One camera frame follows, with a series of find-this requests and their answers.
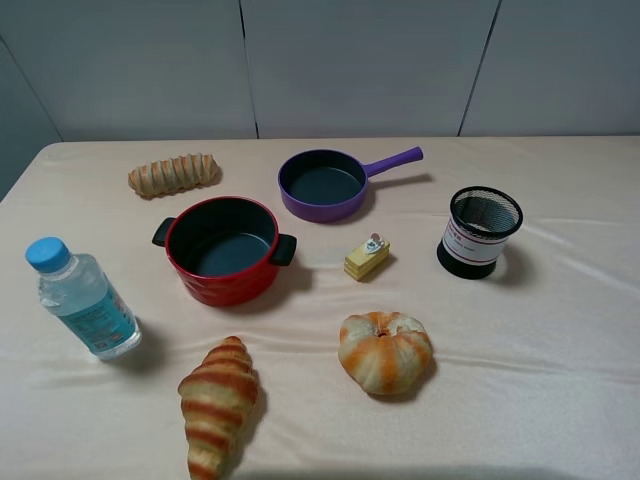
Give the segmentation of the striped toy croissant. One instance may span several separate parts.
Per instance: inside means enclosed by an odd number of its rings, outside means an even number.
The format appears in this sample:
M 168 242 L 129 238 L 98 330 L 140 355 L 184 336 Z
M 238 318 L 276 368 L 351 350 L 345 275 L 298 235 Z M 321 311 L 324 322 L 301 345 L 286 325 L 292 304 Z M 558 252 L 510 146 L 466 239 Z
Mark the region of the striped toy croissant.
M 192 479 L 219 479 L 259 398 L 245 344 L 224 338 L 179 384 Z

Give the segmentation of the round striped bread bun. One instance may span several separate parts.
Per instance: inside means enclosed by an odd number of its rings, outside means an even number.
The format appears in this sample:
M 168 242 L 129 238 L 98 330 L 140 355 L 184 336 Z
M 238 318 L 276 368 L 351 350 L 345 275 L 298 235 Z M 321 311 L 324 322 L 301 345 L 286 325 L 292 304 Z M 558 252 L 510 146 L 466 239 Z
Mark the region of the round striped bread bun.
M 372 395 L 409 391 L 433 356 L 422 323 L 399 312 L 351 315 L 341 325 L 339 341 L 343 369 Z

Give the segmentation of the black mesh pen cup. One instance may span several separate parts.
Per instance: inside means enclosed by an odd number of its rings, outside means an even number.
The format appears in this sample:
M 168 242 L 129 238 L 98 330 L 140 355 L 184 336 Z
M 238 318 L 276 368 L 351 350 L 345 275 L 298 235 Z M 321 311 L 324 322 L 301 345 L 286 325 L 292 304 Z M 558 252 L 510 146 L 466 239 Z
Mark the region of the black mesh pen cup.
M 463 279 L 489 276 L 509 237 L 522 225 L 521 207 L 500 190 L 469 186 L 452 196 L 449 208 L 450 218 L 436 250 L 441 266 Z

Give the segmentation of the purple frying pan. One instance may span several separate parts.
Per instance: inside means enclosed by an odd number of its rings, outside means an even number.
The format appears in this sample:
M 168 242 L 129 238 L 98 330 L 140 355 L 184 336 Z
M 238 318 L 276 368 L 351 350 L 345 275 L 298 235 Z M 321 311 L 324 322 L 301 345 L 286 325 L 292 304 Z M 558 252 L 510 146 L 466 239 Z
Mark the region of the purple frying pan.
M 360 209 L 371 177 L 423 158 L 419 147 L 369 164 L 336 150 L 304 151 L 278 172 L 282 202 L 293 215 L 309 222 L 342 220 Z

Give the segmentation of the yellow toy cake slice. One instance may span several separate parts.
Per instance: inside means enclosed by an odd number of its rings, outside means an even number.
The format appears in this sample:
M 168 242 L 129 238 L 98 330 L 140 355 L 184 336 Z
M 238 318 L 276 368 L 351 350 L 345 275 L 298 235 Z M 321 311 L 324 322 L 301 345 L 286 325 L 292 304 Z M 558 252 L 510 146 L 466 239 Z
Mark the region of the yellow toy cake slice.
M 352 250 L 344 260 L 344 271 L 354 280 L 361 281 L 390 253 L 390 242 L 378 233 L 372 233 L 360 246 Z

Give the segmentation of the water bottle blue cap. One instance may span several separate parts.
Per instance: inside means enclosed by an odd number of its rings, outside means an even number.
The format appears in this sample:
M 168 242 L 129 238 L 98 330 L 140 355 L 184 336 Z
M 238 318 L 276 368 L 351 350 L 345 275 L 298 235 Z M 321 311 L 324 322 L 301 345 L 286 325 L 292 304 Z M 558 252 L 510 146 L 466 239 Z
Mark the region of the water bottle blue cap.
M 139 345 L 135 315 L 94 256 L 74 254 L 61 239 L 44 237 L 27 248 L 25 258 L 39 275 L 40 304 L 91 354 L 107 361 Z

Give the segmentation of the cream satin tablecloth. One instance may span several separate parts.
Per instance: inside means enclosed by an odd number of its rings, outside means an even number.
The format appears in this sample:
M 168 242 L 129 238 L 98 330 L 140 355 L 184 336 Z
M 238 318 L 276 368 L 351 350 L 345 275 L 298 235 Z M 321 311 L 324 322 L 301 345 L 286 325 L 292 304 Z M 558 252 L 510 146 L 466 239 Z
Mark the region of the cream satin tablecloth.
M 377 176 L 342 224 L 292 216 L 281 165 L 315 140 L 58 143 L 1 204 L 1 475 L 184 479 L 179 382 L 222 338 L 246 344 L 262 391 L 234 479 L 635 479 L 639 475 L 639 141 L 635 137 L 333 139 Z M 211 185 L 138 196 L 128 174 L 211 154 Z M 480 280 L 436 254 L 459 190 L 511 196 L 523 222 Z M 216 196 L 259 201 L 298 240 L 258 298 L 194 300 L 152 236 Z M 361 281 L 345 257 L 372 233 L 389 256 Z M 56 236 L 94 255 L 140 346 L 101 362 L 41 307 L 26 248 Z M 403 394 L 372 395 L 338 359 L 351 315 L 420 321 L 433 356 Z

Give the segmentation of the striped long bread loaf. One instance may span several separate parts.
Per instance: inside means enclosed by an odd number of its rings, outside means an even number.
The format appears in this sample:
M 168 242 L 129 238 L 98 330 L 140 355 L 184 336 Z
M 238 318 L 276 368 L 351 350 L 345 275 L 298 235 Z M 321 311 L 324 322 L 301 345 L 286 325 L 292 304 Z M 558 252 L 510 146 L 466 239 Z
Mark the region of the striped long bread loaf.
M 140 197 L 155 198 L 215 184 L 221 175 L 211 154 L 186 154 L 134 168 L 128 185 Z

